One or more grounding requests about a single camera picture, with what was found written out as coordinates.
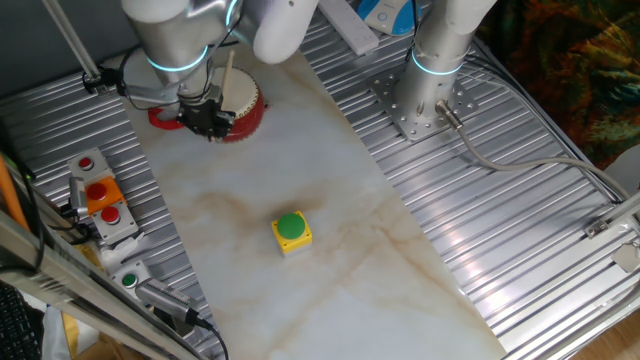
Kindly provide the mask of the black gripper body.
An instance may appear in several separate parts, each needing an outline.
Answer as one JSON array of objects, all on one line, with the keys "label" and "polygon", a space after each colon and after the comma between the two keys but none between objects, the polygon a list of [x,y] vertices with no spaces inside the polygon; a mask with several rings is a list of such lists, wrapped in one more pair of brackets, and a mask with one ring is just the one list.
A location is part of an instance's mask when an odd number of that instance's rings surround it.
[{"label": "black gripper body", "polygon": [[218,116],[221,102],[216,99],[196,100],[195,98],[179,98],[179,110],[176,121],[184,125],[196,135],[223,136],[224,121]]}]

